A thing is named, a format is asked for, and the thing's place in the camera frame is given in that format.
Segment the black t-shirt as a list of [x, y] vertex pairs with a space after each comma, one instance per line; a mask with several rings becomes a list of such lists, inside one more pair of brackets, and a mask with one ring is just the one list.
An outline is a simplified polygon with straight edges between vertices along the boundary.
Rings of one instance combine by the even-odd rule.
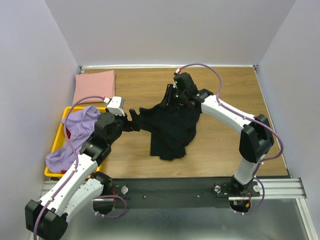
[[150, 155], [173, 161], [186, 155], [186, 147], [197, 133], [200, 113], [176, 102], [139, 108], [142, 130], [150, 133]]

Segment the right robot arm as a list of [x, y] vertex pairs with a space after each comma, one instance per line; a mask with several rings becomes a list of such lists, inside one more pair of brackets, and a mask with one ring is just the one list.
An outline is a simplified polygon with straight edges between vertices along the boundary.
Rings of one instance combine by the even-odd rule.
[[199, 90], [187, 72], [175, 73], [173, 81], [165, 93], [167, 105], [177, 103], [189, 107], [219, 120], [239, 134], [241, 161], [226, 189], [232, 195], [243, 195], [252, 183], [261, 160], [275, 142], [268, 118], [263, 114], [254, 116], [240, 111], [220, 100], [213, 92]]

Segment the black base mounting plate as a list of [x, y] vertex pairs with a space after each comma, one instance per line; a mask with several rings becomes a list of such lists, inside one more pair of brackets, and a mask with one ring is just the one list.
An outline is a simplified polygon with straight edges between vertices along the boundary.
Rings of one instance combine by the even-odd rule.
[[238, 195], [227, 191], [230, 177], [114, 178], [104, 196], [93, 200], [93, 209], [104, 215], [120, 214], [123, 209], [234, 208], [248, 212], [249, 202], [259, 197], [260, 188], [252, 181]]

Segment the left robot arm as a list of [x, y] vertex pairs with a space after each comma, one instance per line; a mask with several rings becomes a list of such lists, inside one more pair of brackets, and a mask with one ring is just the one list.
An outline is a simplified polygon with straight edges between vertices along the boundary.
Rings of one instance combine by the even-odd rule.
[[94, 131], [75, 155], [75, 161], [63, 177], [38, 201], [30, 200], [25, 206], [26, 228], [33, 239], [59, 240], [67, 230], [71, 218], [92, 200], [126, 200], [115, 194], [112, 179], [97, 171], [97, 167], [111, 153], [112, 144], [122, 132], [139, 131], [139, 116], [130, 109], [126, 114], [115, 115], [109, 110], [98, 116]]

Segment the lavender t-shirt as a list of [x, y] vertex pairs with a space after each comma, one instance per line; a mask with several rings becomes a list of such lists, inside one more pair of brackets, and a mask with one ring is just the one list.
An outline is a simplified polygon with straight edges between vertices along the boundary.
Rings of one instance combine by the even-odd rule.
[[[84, 109], [68, 112], [65, 118], [61, 119], [65, 139], [67, 138], [66, 128], [71, 133], [70, 142], [79, 154], [82, 145], [89, 139], [95, 128], [95, 122], [100, 115], [100, 111], [92, 105]], [[75, 162], [76, 156], [65, 140], [63, 147], [49, 153], [45, 157], [45, 164], [52, 173], [60, 173], [62, 170], [68, 170]]]

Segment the pink folded t-shirt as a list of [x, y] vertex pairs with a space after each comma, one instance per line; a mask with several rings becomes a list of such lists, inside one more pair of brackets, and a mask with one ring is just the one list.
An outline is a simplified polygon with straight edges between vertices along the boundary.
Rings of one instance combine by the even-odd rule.
[[97, 73], [83, 73], [75, 76], [75, 91], [72, 103], [88, 96], [111, 99], [115, 94], [116, 75], [114, 70]]

